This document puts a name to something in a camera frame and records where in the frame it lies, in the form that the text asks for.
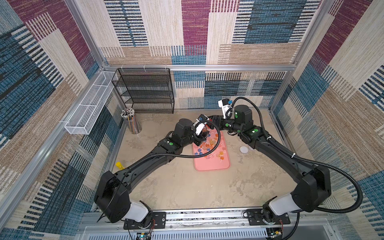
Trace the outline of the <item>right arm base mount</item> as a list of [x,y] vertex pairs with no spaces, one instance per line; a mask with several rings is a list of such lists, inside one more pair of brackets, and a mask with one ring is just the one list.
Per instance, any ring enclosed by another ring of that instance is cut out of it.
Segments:
[[289,225],[291,223],[288,214],[277,216],[264,209],[247,209],[243,212],[243,217],[248,220],[250,226]]

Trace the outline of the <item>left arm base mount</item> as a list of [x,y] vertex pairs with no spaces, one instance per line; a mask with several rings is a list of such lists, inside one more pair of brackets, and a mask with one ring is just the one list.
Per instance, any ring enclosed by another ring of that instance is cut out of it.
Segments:
[[166,220],[166,212],[149,212],[141,222],[126,219],[124,222],[124,230],[164,229],[166,227]]

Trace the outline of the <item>white jar lid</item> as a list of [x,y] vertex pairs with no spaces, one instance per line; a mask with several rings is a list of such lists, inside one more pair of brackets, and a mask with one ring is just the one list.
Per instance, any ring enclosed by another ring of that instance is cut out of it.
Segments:
[[240,152],[243,153],[243,154],[247,154],[249,152],[249,149],[246,146],[241,146],[240,147]]

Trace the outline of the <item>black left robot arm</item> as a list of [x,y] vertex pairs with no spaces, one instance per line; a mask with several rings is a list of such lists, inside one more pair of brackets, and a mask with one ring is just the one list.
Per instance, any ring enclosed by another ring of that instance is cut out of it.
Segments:
[[182,155],[184,147],[202,144],[210,134],[209,128],[213,127],[208,120],[198,123],[198,126],[203,127],[199,134],[192,121],[180,119],[175,130],[169,132],[143,158],[116,173],[105,172],[94,198],[95,204],[103,212],[102,216],[111,223],[120,221],[131,208],[130,193],[143,179],[175,158],[193,159],[194,156]]

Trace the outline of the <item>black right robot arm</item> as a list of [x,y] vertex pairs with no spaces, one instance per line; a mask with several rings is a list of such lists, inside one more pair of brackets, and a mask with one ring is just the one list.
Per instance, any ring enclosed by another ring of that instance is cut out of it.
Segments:
[[220,130],[237,134],[245,144],[269,157],[297,183],[292,192],[267,202],[265,207],[270,212],[277,216],[295,211],[312,212],[331,195],[329,169],[296,160],[265,129],[254,125],[252,111],[248,106],[236,106],[233,119],[219,115],[212,115],[209,119]]

